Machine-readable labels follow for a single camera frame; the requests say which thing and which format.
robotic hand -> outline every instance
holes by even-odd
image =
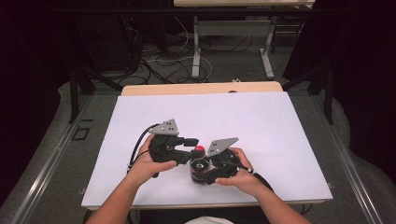
[[[176,161],[177,164],[186,164],[187,161],[198,161],[191,163],[191,170],[203,170],[202,160],[208,161],[205,170],[211,164],[215,168],[207,172],[193,172],[191,177],[194,182],[206,182],[213,184],[217,177],[230,177],[238,172],[238,168],[247,169],[228,147],[238,141],[238,138],[215,140],[205,154],[204,150],[194,149],[192,151],[182,151],[175,149],[176,146],[196,147],[199,140],[195,138],[183,138],[178,136],[178,129],[174,119],[170,119],[163,124],[148,130],[155,136],[151,140],[148,152],[154,161]]]

forearm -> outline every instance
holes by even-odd
[[[272,224],[276,223],[311,223],[308,219],[297,213],[285,204],[276,194],[263,186],[258,190],[255,198],[262,211]]]
[[[138,188],[132,176],[125,176],[87,223],[123,224]]]

hand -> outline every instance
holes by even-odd
[[[253,166],[241,148],[230,147],[230,150],[238,157],[244,166],[253,169]],[[267,189],[258,178],[244,169],[239,169],[238,173],[233,177],[217,178],[216,183],[222,186],[235,186],[253,197],[256,197],[263,188]]]
[[[170,170],[177,165],[175,161],[155,162],[152,160],[149,155],[149,144],[153,137],[154,134],[149,135],[145,143],[139,148],[137,159],[128,173],[128,176],[138,187],[152,178],[154,174]]]

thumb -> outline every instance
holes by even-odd
[[[233,181],[231,178],[216,178],[215,183],[222,186],[233,186]]]
[[[174,168],[177,165],[175,161],[166,161],[161,163],[156,163],[156,172],[167,171]]]

desk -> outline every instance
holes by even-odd
[[[196,137],[199,145],[206,148],[212,140],[239,137],[233,146],[245,150],[255,170],[287,203],[321,203],[332,199],[290,98],[277,82],[206,83],[125,87],[82,206],[94,210],[105,201],[126,175],[140,134],[149,125],[168,119],[176,120],[179,136]],[[234,187],[194,184],[190,167],[179,165],[142,186],[132,208],[253,204],[257,204],[253,197]]]
[[[276,7],[313,5],[315,0],[175,0],[175,7]],[[274,79],[268,52],[276,26],[276,17],[270,21],[198,21],[194,17],[194,58],[192,77],[199,76],[201,49],[200,35],[256,35],[265,36],[260,49],[262,64],[268,79]]]

